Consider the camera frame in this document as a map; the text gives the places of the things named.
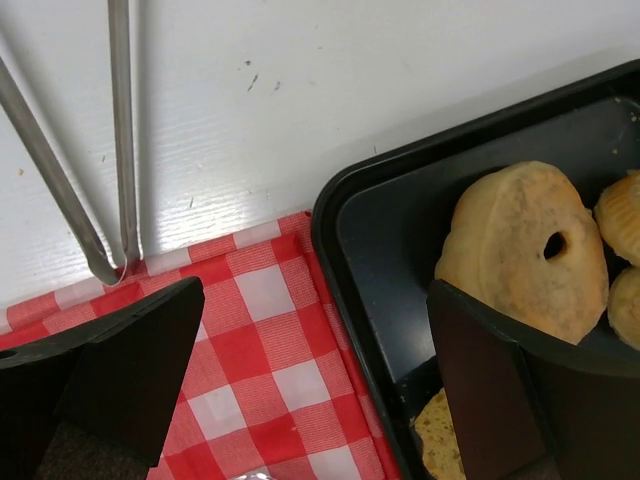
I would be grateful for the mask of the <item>pale bagel half with hole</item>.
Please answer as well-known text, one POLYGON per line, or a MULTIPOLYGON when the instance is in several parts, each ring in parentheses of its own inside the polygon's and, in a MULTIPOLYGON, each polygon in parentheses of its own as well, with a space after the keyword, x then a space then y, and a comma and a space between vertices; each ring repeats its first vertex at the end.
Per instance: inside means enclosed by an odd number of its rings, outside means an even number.
POLYGON ((606 310, 609 278, 591 211, 557 167, 520 162, 458 200, 435 278, 573 345, 606 310))

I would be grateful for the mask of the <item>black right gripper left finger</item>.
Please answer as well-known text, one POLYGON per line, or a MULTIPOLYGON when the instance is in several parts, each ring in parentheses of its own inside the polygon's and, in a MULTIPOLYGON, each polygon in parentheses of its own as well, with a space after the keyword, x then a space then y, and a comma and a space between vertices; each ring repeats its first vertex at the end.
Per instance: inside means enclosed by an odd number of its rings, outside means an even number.
POLYGON ((144 479, 205 303, 197 277, 34 341, 1 343, 4 479, 144 479))

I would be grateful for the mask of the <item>seeded bagel half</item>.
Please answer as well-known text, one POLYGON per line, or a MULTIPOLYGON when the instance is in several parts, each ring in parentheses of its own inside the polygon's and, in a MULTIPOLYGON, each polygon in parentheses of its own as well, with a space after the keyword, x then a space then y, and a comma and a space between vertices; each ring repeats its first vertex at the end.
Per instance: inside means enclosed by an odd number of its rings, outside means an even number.
POLYGON ((426 404, 413 423, 422 443, 422 462, 438 480, 466 480, 444 388, 426 404))

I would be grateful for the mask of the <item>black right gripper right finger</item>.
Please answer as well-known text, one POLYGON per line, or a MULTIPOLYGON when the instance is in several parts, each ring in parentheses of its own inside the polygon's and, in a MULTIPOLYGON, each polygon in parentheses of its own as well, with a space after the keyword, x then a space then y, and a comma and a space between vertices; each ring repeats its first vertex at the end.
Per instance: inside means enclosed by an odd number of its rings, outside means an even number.
POLYGON ((574 346, 440 280, 427 310, 468 478, 638 478, 637 353, 574 346))

